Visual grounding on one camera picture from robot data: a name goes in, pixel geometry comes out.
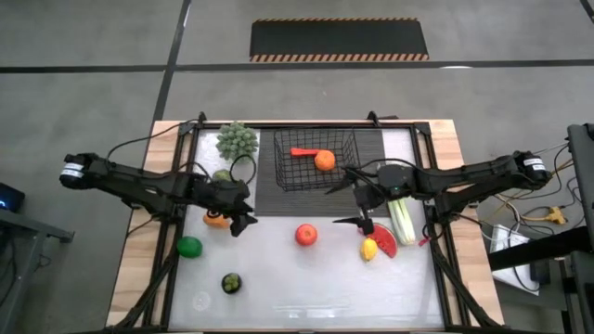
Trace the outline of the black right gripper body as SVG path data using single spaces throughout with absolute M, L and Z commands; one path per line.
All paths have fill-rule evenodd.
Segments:
M 386 201 L 387 190 L 370 181 L 354 181 L 353 193 L 360 218 L 368 218 L 368 213 Z

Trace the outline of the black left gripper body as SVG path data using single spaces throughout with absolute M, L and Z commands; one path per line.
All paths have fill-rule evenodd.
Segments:
M 243 181 L 218 180 L 207 182 L 196 179 L 192 182 L 192 203 L 227 216 L 253 212 L 246 199 L 250 190 Z

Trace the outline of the red green watermelon slice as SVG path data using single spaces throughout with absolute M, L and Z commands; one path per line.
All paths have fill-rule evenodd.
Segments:
M 376 241 L 379 248 L 378 252 L 382 251 L 390 258 L 394 258 L 397 254 L 396 238 L 387 227 L 375 224 L 374 232 L 370 235 L 365 235 L 365 238 L 372 238 Z

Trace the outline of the orange toy orange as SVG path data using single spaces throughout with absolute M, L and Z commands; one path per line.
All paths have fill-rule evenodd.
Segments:
M 329 150 L 319 150 L 314 158 L 315 166 L 319 171 L 327 172 L 335 168 L 334 154 Z

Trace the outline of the pale green toy celery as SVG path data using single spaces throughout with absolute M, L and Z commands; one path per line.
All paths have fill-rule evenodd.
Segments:
M 403 245 L 409 246 L 415 243 L 416 233 L 406 203 L 403 199 L 392 200 L 388 204 L 393 229 Z

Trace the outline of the red toy apple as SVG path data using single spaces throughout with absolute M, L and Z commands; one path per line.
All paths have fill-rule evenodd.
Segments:
M 318 233 L 310 224 L 299 225 L 295 231 L 295 240 L 301 246 L 311 246 L 316 243 Z

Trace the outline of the yellow toy lemon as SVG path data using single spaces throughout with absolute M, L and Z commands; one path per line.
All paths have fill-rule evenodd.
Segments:
M 376 241 L 372 238 L 365 238 L 360 247 L 361 258 L 369 262 L 377 255 L 379 248 Z

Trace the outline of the green plant in white pot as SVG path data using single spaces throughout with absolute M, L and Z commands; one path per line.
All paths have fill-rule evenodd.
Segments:
M 255 131 L 242 122 L 223 125 L 217 140 L 219 156 L 227 161 L 233 161 L 242 155 L 251 156 L 259 147 Z

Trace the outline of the green round toy fruit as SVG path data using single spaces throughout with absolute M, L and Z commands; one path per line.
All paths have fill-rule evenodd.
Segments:
M 203 246 L 198 238 L 184 236 L 177 240 L 176 249 L 180 256 L 193 259 L 202 255 Z

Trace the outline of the white glossy table sheet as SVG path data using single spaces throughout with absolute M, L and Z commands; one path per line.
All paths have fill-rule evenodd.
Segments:
M 233 170 L 250 183 L 255 204 L 257 164 Z M 218 329 L 438 329 L 443 324 L 433 259 L 425 246 L 400 247 L 365 262 L 363 236 L 349 217 L 258 216 L 238 237 L 203 222 L 204 210 L 187 211 L 184 232 L 198 238 L 202 255 L 181 259 L 169 326 Z M 299 225 L 318 233 L 311 246 L 295 240 Z M 222 278 L 237 273 L 240 290 L 226 294 Z

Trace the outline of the white box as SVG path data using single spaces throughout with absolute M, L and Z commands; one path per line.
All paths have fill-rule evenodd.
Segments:
M 489 252 L 503 251 L 509 247 L 527 243 L 529 238 L 517 232 L 516 229 L 504 225 L 495 225 L 490 237 Z M 535 296 L 539 295 L 540 284 L 531 278 L 530 265 L 523 264 L 515 267 L 500 269 L 492 272 L 495 280 L 523 290 Z

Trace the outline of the yellow power plug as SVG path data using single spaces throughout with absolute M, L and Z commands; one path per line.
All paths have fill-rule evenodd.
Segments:
M 562 213 L 560 207 L 547 207 L 548 213 L 544 216 L 533 217 L 523 215 L 522 218 L 525 221 L 533 221 L 533 222 L 550 222 L 556 225 L 565 225 L 567 223 L 567 219 Z

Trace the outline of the grey side table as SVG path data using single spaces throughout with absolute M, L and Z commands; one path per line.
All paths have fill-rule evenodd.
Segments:
M 70 243 L 74 233 L 0 210 L 0 334 L 10 332 L 40 264 L 45 240 Z

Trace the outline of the black cart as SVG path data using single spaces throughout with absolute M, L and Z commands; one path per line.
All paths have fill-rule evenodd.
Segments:
M 567 128 L 585 224 L 488 255 L 493 270 L 569 256 L 569 292 L 577 295 L 584 330 L 594 334 L 594 123 Z

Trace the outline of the black device with blue light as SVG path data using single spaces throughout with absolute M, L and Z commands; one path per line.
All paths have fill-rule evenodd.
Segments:
M 0 210 L 18 212 L 23 205 L 25 194 L 16 188 L 0 183 Z

